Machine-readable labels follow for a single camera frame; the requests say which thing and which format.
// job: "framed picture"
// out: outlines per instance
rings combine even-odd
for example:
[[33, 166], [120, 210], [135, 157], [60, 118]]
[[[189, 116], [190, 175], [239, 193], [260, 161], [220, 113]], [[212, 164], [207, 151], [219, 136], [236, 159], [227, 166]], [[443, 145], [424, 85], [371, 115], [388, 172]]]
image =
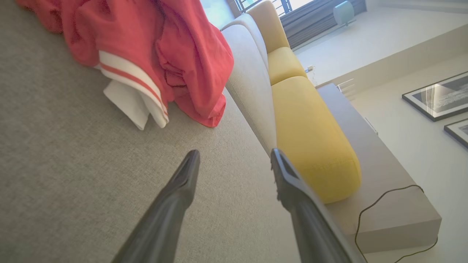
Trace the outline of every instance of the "framed picture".
[[445, 125], [444, 131], [468, 149], [468, 119]]
[[433, 122], [468, 111], [468, 72], [402, 95]]

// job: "red and white fabric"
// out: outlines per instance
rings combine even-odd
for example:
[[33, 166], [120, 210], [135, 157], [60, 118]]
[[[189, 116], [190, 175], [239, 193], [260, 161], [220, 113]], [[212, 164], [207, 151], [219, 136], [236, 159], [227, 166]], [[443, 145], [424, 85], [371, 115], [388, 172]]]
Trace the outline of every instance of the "red and white fabric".
[[63, 33], [76, 61], [113, 79], [105, 95], [140, 129], [160, 127], [175, 101], [191, 118], [218, 125], [234, 60], [199, 0], [17, 0]]

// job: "gray sofa cushion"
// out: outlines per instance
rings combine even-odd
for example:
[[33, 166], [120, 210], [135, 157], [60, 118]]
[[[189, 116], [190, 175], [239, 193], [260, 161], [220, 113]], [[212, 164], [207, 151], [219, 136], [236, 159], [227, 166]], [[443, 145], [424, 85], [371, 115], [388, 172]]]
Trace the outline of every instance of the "gray sofa cushion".
[[267, 153], [276, 147], [270, 78], [249, 31], [233, 25], [222, 31], [234, 56], [226, 88]]
[[263, 40], [262, 33], [260, 33], [260, 30], [257, 27], [257, 23], [255, 23], [255, 20], [252, 18], [252, 16], [249, 14], [243, 14], [223, 27], [221, 31], [232, 25], [242, 25], [247, 28], [247, 30], [252, 35], [255, 44], [257, 45], [258, 51], [262, 56], [263, 63], [265, 64], [266, 70], [268, 71], [268, 54], [266, 52], [265, 41]]
[[63, 37], [7, 1], [0, 10], [0, 258], [110, 262], [185, 154], [201, 152], [176, 262], [298, 262], [268, 155], [230, 94], [216, 128], [169, 105], [138, 130], [73, 61]]

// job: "black cable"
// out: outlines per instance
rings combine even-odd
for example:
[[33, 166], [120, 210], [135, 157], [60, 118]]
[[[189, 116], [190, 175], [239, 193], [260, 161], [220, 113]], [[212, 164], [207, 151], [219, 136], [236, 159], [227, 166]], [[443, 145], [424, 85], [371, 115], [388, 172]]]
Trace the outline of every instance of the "black cable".
[[[417, 185], [417, 184], [412, 184], [412, 185], [409, 185], [409, 186], [403, 187], [403, 188], [397, 188], [397, 189], [388, 190], [388, 191], [386, 191], [385, 193], [383, 193], [383, 195], [381, 195], [381, 196], [379, 197], [379, 199], [377, 199], [377, 201], [375, 201], [372, 205], [370, 205], [369, 207], [367, 207], [367, 208], [365, 208], [364, 210], [362, 210], [361, 213], [359, 214], [358, 228], [357, 228], [357, 230], [356, 230], [356, 234], [354, 235], [354, 243], [356, 244], [356, 247], [358, 247], [359, 252], [361, 252], [362, 257], [365, 259], [365, 261], [366, 261], [367, 263], [369, 263], [369, 262], [367, 261], [366, 257], [364, 256], [364, 254], [363, 254], [362, 251], [361, 251], [361, 248], [360, 248], [359, 245], [358, 245], [358, 233], [359, 233], [359, 227], [361, 226], [361, 215], [362, 215], [362, 213], [364, 213], [367, 209], [373, 207], [377, 202], [380, 201], [380, 199], [382, 199], [382, 197], [383, 197], [384, 195], [386, 195], [386, 194], [388, 194], [388, 193], [390, 193], [390, 192], [392, 192], [392, 191], [403, 190], [403, 189], [406, 189], [406, 188], [409, 188], [409, 187], [412, 187], [412, 186], [419, 187], [419, 188], [421, 189], [421, 191], [424, 193], [424, 190], [421, 188], [421, 186], [419, 186], [419, 185]], [[439, 237], [437, 237], [436, 242], [435, 242], [430, 248], [425, 249], [425, 250], [423, 250], [423, 251], [419, 251], [419, 252], [410, 254], [410, 255], [402, 256], [399, 260], [395, 261], [395, 263], [397, 263], [398, 261], [402, 260], [404, 257], [412, 256], [412, 255], [415, 255], [415, 254], [422, 253], [422, 252], [425, 252], [425, 251], [427, 251], [427, 250], [430, 250], [431, 248], [433, 248], [433, 247], [437, 244], [437, 241], [438, 241], [438, 240], [439, 240]]]

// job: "curtain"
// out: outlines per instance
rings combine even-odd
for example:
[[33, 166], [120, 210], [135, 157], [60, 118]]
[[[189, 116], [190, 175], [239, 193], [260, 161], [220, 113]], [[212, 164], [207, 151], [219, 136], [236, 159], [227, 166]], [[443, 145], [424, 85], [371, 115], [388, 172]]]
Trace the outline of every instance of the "curtain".
[[[313, 0], [302, 7], [280, 17], [291, 48], [336, 26], [333, 8], [344, 0]], [[348, 0], [354, 7], [354, 14], [365, 12], [365, 0]]]

